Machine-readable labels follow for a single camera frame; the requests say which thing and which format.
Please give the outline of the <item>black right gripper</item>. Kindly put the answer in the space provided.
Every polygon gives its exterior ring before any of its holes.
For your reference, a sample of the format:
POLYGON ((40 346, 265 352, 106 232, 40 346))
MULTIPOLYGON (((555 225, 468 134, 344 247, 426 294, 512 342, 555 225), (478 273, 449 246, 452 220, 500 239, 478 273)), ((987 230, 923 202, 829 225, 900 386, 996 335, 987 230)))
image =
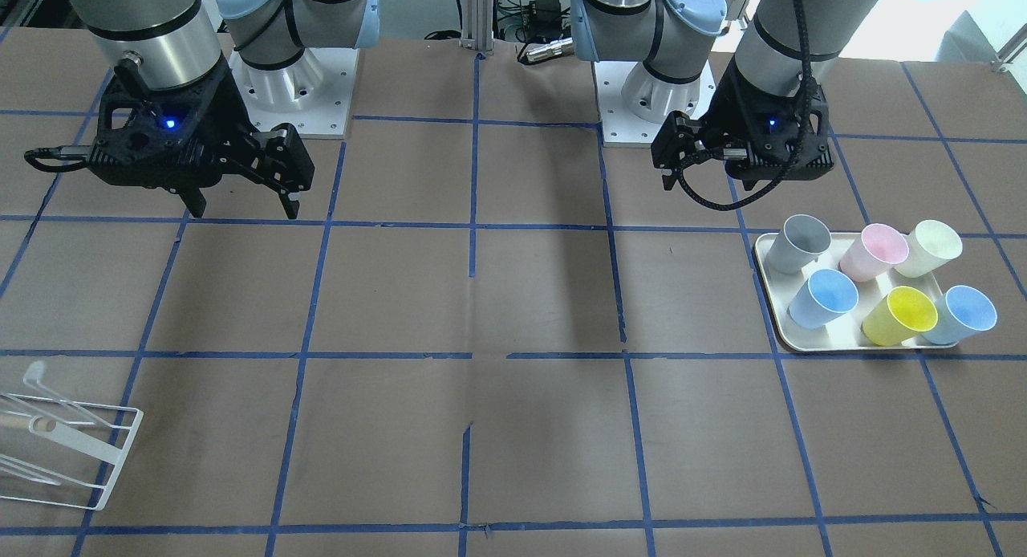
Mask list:
POLYGON ((287 219, 312 187, 315 163, 293 123, 257 132, 227 60, 198 80, 157 90, 131 59, 114 66, 100 97, 100 121, 85 165, 113 186, 176 192, 190 216, 202 219, 201 189, 224 174, 241 174, 278 193, 287 219))

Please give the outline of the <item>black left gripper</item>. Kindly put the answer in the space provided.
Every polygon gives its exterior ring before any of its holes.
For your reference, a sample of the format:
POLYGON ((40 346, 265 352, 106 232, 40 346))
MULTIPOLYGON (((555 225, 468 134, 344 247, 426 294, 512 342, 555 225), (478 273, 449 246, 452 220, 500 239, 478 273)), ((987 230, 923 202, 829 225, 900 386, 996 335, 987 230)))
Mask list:
MULTIPOLYGON (((663 174, 664 191, 683 179, 683 169, 707 161, 706 148, 745 147, 745 157, 725 162, 729 176, 741 181, 773 180, 798 147, 801 100, 800 92, 775 96, 756 88, 745 80, 735 60, 730 60, 700 121, 672 111, 654 136, 652 166, 663 174), (699 131, 703 144, 697 137, 699 131)), ((825 94, 814 83, 806 140, 787 181, 812 181, 834 168, 826 136, 828 117, 825 94)))

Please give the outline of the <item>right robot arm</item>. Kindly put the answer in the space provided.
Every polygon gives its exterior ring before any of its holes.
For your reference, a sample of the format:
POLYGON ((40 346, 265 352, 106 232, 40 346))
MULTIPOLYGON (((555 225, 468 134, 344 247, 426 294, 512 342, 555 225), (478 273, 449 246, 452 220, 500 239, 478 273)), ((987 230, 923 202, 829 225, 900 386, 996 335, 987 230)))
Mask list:
POLYGON ((34 148, 30 166, 87 169, 110 186, 165 190, 192 217, 227 174, 278 195, 296 219, 315 163, 294 123, 263 132, 249 104, 307 113, 330 78, 315 50, 377 43, 380 0, 215 0, 238 66, 217 40, 202 0, 69 0, 113 70, 87 146, 34 148))

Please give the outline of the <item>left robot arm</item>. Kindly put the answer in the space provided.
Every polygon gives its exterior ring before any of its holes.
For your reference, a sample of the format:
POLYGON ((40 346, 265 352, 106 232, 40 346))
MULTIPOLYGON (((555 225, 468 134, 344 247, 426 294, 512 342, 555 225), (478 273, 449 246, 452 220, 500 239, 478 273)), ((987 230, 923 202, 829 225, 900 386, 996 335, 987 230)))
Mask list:
POLYGON ((570 0, 569 18, 581 60, 635 64, 626 101, 660 126, 650 154, 664 190, 700 200, 685 170, 719 160, 749 205, 783 181, 817 180, 834 168, 822 79, 877 1, 760 0, 697 117, 658 108, 653 96, 700 82, 726 0, 570 0))

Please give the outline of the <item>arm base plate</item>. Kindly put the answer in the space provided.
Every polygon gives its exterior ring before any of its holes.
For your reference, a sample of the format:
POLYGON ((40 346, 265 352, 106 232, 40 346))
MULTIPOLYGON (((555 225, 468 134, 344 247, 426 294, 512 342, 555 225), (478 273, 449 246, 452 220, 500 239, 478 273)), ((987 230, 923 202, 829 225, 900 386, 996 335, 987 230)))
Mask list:
POLYGON ((307 48, 290 66, 264 70, 229 55, 252 125, 261 132, 289 123, 304 139, 344 139, 350 122, 360 51, 307 48))
POLYGON ((598 61, 593 68, 605 146, 648 147, 668 114, 678 111, 697 120, 716 89, 709 63, 685 84, 657 79, 639 61, 598 61))

